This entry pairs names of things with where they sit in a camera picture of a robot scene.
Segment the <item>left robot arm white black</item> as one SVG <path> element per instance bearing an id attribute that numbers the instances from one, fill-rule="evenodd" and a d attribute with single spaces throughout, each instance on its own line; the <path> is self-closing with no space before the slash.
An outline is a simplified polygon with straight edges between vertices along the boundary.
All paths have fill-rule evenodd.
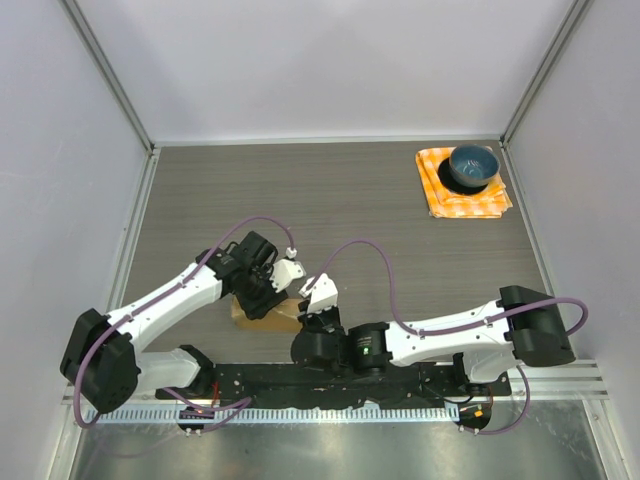
<path id="1" fill-rule="evenodd" d="M 233 296 L 251 320 L 264 318 L 287 299 L 302 276 L 289 246 L 280 258 L 274 244 L 255 231 L 240 242 L 202 251 L 177 277 L 129 305 L 101 314 L 82 313 L 62 356 L 60 372 L 100 414 L 133 395 L 173 390 L 187 399 L 211 394 L 214 366 L 192 345 L 150 352 L 162 333 L 200 308 Z"/>

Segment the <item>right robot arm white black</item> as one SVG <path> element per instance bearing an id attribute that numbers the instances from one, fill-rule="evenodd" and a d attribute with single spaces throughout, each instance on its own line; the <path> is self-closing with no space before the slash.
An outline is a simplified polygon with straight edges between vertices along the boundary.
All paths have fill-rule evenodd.
<path id="1" fill-rule="evenodd" d="M 349 330 L 339 309 L 302 313 L 290 355 L 299 367 L 336 376 L 381 374 L 449 356 L 451 380 L 465 395 L 477 393 L 517 366 L 547 368 L 575 361 L 560 299 L 512 285 L 499 298 L 458 314 L 414 321 L 366 323 Z"/>

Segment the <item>brown cardboard express box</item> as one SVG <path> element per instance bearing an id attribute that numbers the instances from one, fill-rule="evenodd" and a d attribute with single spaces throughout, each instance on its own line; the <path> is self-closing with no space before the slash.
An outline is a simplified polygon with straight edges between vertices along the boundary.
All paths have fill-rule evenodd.
<path id="1" fill-rule="evenodd" d="M 299 303 L 299 298 L 288 298 L 270 310 L 264 318 L 250 320 L 241 309 L 237 298 L 234 297 L 231 303 L 231 317 L 239 329 L 296 334 L 302 328 L 298 320 Z"/>

